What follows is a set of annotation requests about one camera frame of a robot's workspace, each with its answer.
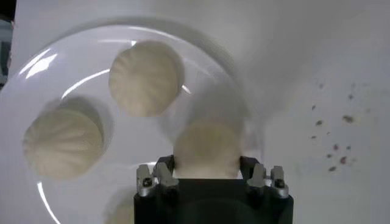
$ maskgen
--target brown speck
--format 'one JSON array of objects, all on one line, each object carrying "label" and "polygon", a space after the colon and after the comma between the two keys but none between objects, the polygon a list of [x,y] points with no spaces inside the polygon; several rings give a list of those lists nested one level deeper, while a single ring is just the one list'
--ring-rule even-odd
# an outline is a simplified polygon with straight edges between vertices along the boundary
[{"label": "brown speck", "polygon": [[353,122],[355,121],[354,118],[353,118],[352,116],[348,116],[348,115],[343,116],[342,119],[343,119],[346,123],[348,123],[348,124],[351,124],[351,123],[353,123]]},{"label": "brown speck", "polygon": [[336,167],[335,166],[332,166],[331,168],[328,169],[329,172],[333,172],[336,170]]},{"label": "brown speck", "polygon": [[322,125],[322,120],[316,122],[316,126],[321,126],[321,125]]},{"label": "brown speck", "polygon": [[345,165],[347,163],[347,157],[346,156],[341,157],[340,163]]}]

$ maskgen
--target steamed bun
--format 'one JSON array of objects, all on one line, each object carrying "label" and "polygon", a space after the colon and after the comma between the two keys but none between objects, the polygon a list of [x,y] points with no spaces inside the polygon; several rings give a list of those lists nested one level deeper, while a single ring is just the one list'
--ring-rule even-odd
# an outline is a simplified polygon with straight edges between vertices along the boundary
[{"label": "steamed bun", "polygon": [[59,109],[27,129],[24,155],[39,175],[67,179],[86,172],[102,155],[102,135],[84,114]]},{"label": "steamed bun", "polygon": [[119,107],[131,116],[162,113],[176,98],[178,75],[168,48],[138,43],[114,60],[108,85]]},{"label": "steamed bun", "polygon": [[179,178],[236,178],[239,140],[222,124],[196,122],[176,140],[175,172]]}]

